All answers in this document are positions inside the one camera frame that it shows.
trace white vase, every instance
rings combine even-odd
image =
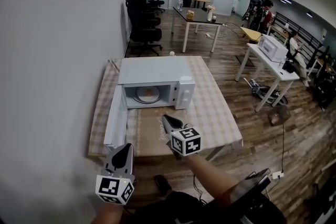
[[[208,12],[208,21],[210,22],[212,20],[212,10],[209,10]]]

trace shoe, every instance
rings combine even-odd
[[[166,196],[167,192],[169,190],[172,190],[172,187],[169,185],[167,179],[165,179],[163,175],[154,176],[154,180],[155,180],[156,185],[159,188],[160,193],[163,196]]]

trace open microwave door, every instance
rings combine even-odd
[[[117,85],[105,131],[104,145],[108,148],[116,148],[125,143],[127,110],[124,89],[121,85]]]

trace white microwave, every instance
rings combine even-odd
[[[286,61],[288,49],[274,37],[263,34],[258,47],[272,62],[284,63]]]
[[[125,143],[128,109],[174,106],[188,108],[195,82],[185,57],[124,58],[113,94],[104,145]]]

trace forearm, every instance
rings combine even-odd
[[[221,171],[198,154],[183,157],[184,162],[206,191],[214,198],[238,184],[238,179]]]
[[[119,224],[122,216],[123,206],[115,204],[105,204],[101,213],[91,224]]]

